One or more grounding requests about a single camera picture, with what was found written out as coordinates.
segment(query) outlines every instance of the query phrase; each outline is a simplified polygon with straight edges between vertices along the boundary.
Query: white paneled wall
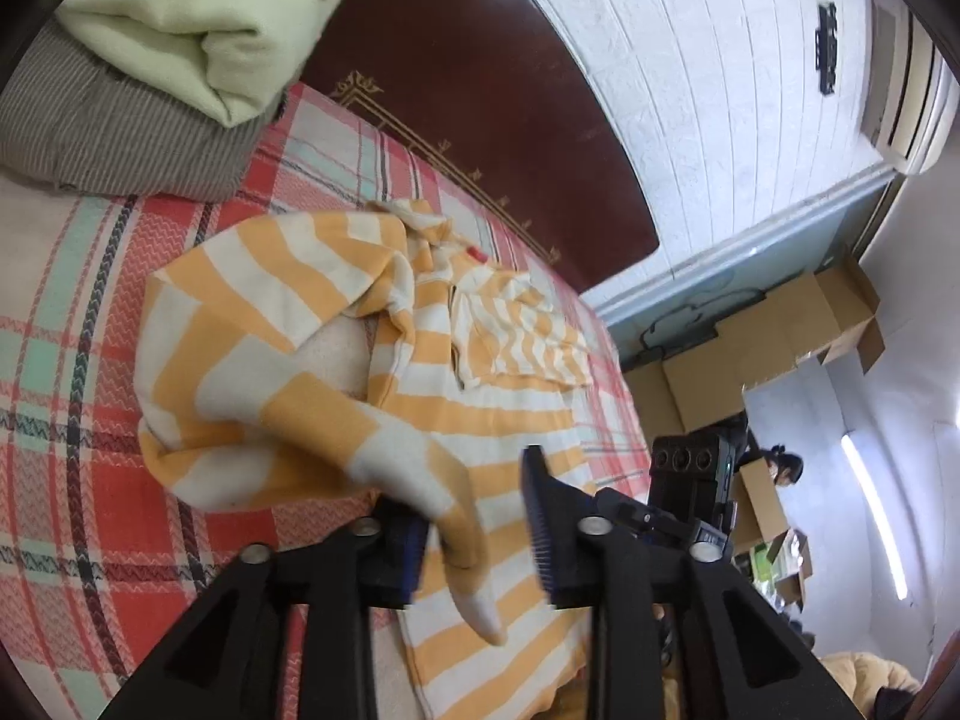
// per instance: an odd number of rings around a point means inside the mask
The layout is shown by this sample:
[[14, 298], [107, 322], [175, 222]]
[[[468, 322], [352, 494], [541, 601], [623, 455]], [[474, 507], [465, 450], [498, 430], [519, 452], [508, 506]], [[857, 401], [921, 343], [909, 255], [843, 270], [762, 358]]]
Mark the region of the white paneled wall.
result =
[[536, 1], [627, 148], [661, 239], [589, 290], [594, 306], [880, 162], [859, 133], [870, 0], [833, 0], [828, 98], [818, 0]]

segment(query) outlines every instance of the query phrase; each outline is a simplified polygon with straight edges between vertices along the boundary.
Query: black hair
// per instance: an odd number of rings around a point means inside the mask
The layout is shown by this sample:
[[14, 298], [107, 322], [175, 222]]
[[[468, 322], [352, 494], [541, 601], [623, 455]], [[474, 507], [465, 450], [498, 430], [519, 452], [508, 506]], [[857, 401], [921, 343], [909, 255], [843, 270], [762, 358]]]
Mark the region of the black hair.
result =
[[800, 476], [803, 476], [803, 458], [787, 452], [786, 447], [781, 443], [772, 449], [765, 450], [763, 456], [776, 464], [776, 475], [785, 474], [791, 484], [797, 483]]

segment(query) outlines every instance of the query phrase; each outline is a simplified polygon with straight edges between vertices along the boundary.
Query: red plaid pattern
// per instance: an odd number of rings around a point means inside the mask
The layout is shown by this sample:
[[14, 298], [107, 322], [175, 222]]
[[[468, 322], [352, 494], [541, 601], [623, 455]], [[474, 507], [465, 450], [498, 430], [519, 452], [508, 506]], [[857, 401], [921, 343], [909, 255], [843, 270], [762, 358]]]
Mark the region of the red plaid pattern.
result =
[[645, 494], [649, 458], [603, 324], [474, 199], [307, 87], [227, 203], [40, 194], [0, 177], [0, 209], [23, 220], [0, 231], [4, 270], [18, 276], [0, 305], [0, 640], [55, 720], [96, 717], [240, 547], [318, 541], [370, 504], [202, 514], [143, 467], [133, 363], [144, 279], [243, 218], [420, 196], [480, 250], [529, 269], [592, 346], [595, 384], [575, 413], [594, 477]]

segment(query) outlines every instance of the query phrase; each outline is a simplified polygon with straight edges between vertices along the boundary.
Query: wall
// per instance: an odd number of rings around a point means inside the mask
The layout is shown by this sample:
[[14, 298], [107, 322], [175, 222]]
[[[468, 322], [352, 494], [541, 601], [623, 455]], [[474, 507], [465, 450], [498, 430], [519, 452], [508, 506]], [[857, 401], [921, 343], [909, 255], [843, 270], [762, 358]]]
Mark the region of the wall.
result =
[[634, 162], [661, 248], [589, 290], [601, 306], [880, 160], [859, 134], [869, 0], [833, 0], [836, 94], [814, 69], [818, 0], [537, 0]]
[[917, 676], [960, 627], [958, 187], [954, 127], [940, 162], [910, 180], [863, 260], [882, 301], [886, 352], [866, 376], [852, 360], [829, 372], [886, 506], [910, 589], [907, 601], [896, 600], [875, 544], [871, 635], [882, 654]]
[[814, 574], [800, 619], [817, 635], [815, 652], [870, 649], [872, 522], [840, 449], [844, 420], [829, 376], [805, 362], [746, 400], [757, 440], [803, 457], [803, 477], [781, 490], [781, 501], [790, 523], [810, 539]]

